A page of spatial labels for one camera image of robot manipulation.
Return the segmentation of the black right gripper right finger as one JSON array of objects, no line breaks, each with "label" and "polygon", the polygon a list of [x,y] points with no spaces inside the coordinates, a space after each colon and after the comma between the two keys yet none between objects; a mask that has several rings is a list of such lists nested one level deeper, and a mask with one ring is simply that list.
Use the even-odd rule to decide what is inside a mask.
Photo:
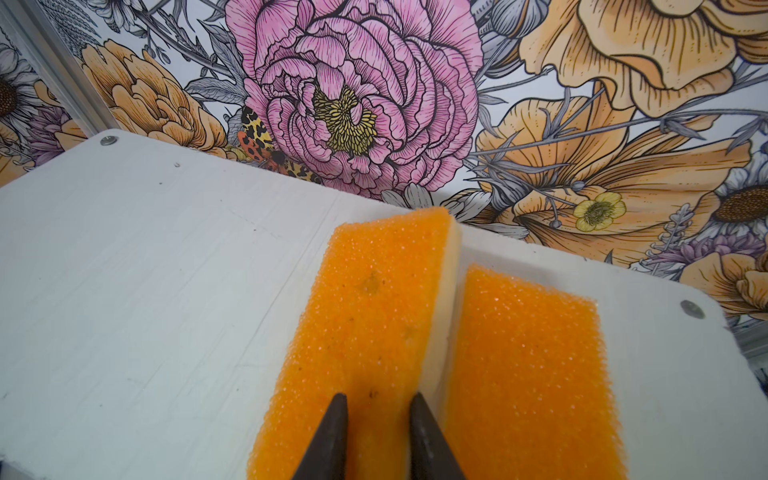
[{"label": "black right gripper right finger", "polygon": [[410,403],[409,438],[413,480],[466,479],[421,393],[417,393]]}]

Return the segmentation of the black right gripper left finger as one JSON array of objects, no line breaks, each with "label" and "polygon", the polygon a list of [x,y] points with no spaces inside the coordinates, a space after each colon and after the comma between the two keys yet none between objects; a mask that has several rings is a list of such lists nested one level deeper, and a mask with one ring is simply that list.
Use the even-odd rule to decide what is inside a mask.
[{"label": "black right gripper left finger", "polygon": [[331,399],[293,480],[344,480],[348,435],[347,396]]}]

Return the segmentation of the orange sponge front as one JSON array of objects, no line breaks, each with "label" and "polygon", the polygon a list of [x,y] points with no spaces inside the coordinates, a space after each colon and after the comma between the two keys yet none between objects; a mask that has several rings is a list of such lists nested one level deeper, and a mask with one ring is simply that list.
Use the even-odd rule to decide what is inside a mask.
[{"label": "orange sponge front", "polygon": [[443,409],[469,479],[623,479],[596,304],[473,265]]}]

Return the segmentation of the orange sponge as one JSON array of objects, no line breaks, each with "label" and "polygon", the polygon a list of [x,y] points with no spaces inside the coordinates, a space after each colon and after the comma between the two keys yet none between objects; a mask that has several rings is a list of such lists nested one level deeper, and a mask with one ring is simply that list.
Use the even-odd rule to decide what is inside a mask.
[{"label": "orange sponge", "polygon": [[339,393],[348,405],[346,477],[407,477],[409,405],[438,390],[460,246],[460,227],[442,207],[335,229],[256,437],[249,478],[292,477]]},{"label": "orange sponge", "polygon": [[596,304],[473,265],[443,409],[469,479],[623,479]]}]

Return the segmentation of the white two-tier metal shelf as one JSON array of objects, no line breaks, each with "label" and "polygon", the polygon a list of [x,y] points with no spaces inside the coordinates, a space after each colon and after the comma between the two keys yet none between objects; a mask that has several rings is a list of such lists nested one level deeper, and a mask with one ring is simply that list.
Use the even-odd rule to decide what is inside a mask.
[{"label": "white two-tier metal shelf", "polygon": [[[1,190],[1,475],[241,479],[333,230],[395,208],[110,130]],[[599,308],[633,479],[763,479],[767,400],[691,287],[463,231]]]}]

